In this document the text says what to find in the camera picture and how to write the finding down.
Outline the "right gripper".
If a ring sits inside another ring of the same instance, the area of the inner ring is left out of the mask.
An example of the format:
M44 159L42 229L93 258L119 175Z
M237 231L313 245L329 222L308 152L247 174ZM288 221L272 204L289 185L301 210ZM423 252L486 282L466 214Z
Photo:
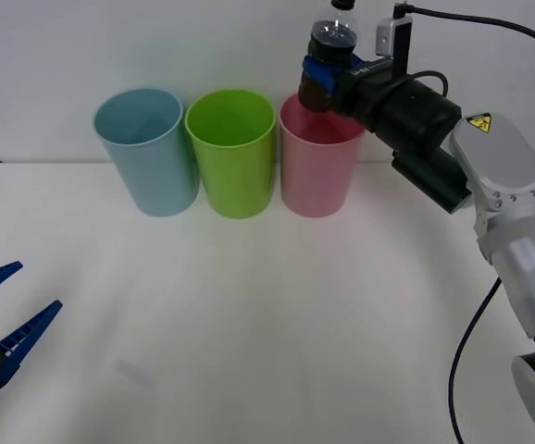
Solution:
M379 112L395 84L407 76L407 67L388 57L365 61L352 54L348 69L340 71L306 55L302 63L301 105L335 107L366 130L374 130Z

